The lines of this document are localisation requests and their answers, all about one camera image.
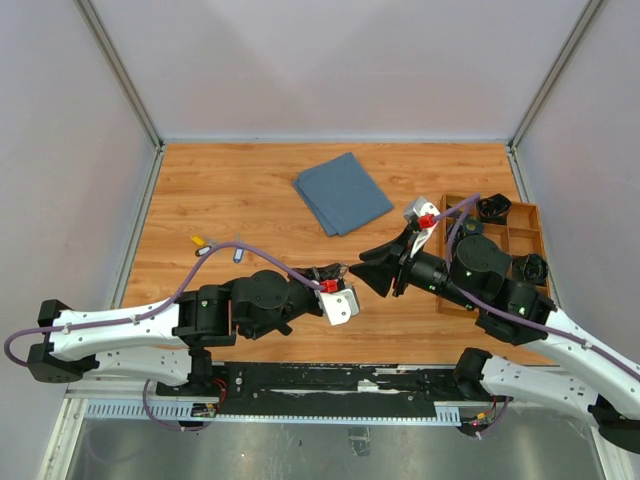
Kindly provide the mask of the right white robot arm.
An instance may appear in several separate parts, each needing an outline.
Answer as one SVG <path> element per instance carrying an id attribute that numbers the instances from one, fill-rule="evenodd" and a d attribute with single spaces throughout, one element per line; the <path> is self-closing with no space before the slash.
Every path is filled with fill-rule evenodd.
<path id="1" fill-rule="evenodd" d="M 564 412 L 597 428 L 610 443 L 639 450 L 639 366 L 579 327 L 534 285 L 509 277 L 511 257 L 483 235 L 451 237 L 445 258 L 426 253 L 426 238 L 405 229 L 350 266 L 378 295 L 409 286 L 477 311 L 476 324 L 507 344 L 555 361 L 561 377 L 497 354 L 467 348 L 453 372 L 466 400 L 519 399 Z"/>

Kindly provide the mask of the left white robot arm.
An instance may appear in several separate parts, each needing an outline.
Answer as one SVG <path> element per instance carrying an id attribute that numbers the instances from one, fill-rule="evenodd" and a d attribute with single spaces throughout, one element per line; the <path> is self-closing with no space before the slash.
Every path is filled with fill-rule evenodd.
<path id="1" fill-rule="evenodd" d="M 359 312 L 356 291 L 339 264 L 289 277 L 261 270 L 124 309 L 83 312 L 51 300 L 41 306 L 43 339 L 30 347 L 27 368 L 43 383 L 120 376 L 182 386 L 200 396 L 214 383 L 207 348 L 273 331 L 288 335 L 291 321 L 306 314 L 336 326 Z"/>

